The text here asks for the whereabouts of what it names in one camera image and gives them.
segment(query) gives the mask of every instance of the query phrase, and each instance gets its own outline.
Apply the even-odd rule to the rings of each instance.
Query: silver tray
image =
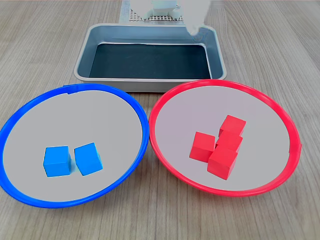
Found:
[[[216,31],[209,26],[202,26],[199,34],[191,36],[184,25],[155,24],[107,24],[91,26],[84,39],[77,59],[74,75],[85,83],[106,84],[125,92],[164,93],[169,89],[192,79],[160,78],[118,78],[114,76],[92,77],[91,71],[96,57],[97,47],[101,44],[135,44],[135,45],[169,45],[169,46],[202,46],[205,50],[209,78],[222,80],[226,77],[226,68],[221,54]],[[126,67],[120,67],[125,73]]]

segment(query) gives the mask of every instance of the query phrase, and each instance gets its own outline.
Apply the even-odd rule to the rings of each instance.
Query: wood grain surface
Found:
[[[0,126],[28,101],[80,83],[73,69],[88,27],[117,23],[121,1],[0,1]],[[276,100],[303,144],[292,177],[263,195],[228,198],[174,177],[151,146],[112,192],[42,209],[0,189],[0,240],[320,239],[320,2],[213,2],[227,80]],[[160,94],[132,94],[149,115]]]

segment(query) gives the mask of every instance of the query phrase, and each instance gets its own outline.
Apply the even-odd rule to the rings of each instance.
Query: stack of red cubes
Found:
[[[242,143],[246,121],[228,115],[215,136],[196,132],[189,157],[208,163],[207,171],[227,180],[230,176]]]

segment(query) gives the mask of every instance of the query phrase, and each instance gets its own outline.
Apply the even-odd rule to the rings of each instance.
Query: cube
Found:
[[[75,164],[83,176],[103,169],[100,155],[94,142],[74,149]]]
[[[215,150],[216,138],[209,134],[196,132],[189,158],[207,163]]]
[[[241,120],[240,118],[228,115],[226,116],[222,126],[219,130],[219,137],[221,133],[226,130],[228,132],[232,132],[238,136],[241,136],[246,125],[246,121]]]
[[[68,146],[45,149],[43,167],[47,177],[67,176],[71,173],[71,156]]]
[[[234,169],[237,156],[235,151],[219,145],[209,157],[207,171],[227,180]]]
[[[230,149],[237,153],[239,151],[242,140],[243,138],[241,136],[224,130],[221,133],[219,139],[216,141],[215,147],[221,145],[222,147]]]

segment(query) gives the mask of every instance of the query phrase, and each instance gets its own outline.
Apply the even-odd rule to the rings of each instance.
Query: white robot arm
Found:
[[[187,31],[194,36],[205,21],[210,0],[130,0],[130,5],[143,19],[151,16],[171,16],[178,19],[183,15]]]

